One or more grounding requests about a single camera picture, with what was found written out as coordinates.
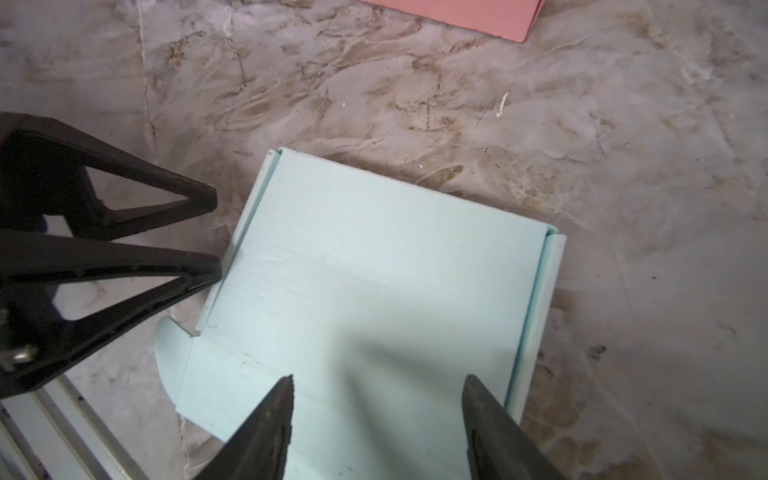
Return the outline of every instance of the white paint chip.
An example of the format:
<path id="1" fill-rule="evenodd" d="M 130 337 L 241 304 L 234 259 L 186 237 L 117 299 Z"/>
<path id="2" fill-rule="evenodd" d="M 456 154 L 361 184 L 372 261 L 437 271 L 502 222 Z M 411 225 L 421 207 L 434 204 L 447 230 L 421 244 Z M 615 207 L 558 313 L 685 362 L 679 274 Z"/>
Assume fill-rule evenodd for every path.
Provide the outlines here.
<path id="1" fill-rule="evenodd" d="M 507 101 L 507 95 L 509 95 L 509 90 L 507 90 L 507 93 L 505 93 L 504 96 L 502 97 L 502 102 L 498 106 L 498 113 L 496 114 L 496 118 L 500 118 L 501 115 L 504 113 L 504 102 Z"/>

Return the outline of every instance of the metal screw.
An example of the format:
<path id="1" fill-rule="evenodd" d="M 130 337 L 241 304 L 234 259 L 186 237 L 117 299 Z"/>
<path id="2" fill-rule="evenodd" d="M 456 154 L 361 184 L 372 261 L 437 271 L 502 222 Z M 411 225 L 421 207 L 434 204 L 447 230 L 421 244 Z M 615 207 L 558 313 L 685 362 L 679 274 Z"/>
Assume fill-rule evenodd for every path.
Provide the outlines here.
<path id="1" fill-rule="evenodd" d="M 30 363 L 38 355 L 40 349 L 32 344 L 27 344 L 14 349 L 11 361 L 16 364 Z"/>

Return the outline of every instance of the marble floor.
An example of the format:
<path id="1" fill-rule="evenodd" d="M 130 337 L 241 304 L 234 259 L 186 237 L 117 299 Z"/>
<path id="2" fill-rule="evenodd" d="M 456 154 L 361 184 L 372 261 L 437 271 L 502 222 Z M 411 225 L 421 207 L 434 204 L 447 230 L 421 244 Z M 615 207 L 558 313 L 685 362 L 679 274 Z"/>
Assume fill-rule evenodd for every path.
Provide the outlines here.
<path id="1" fill-rule="evenodd" d="M 765 45 L 759 0 L 547 0 L 523 44 L 350 0 L 26 0 L 0 4 L 0 109 L 216 187 L 212 214 L 122 241 L 222 254 L 281 146 L 549 221 L 528 434 L 579 480 L 764 478 Z M 220 445 L 166 397 L 155 322 L 69 376 L 147 475 L 191 478 Z"/>

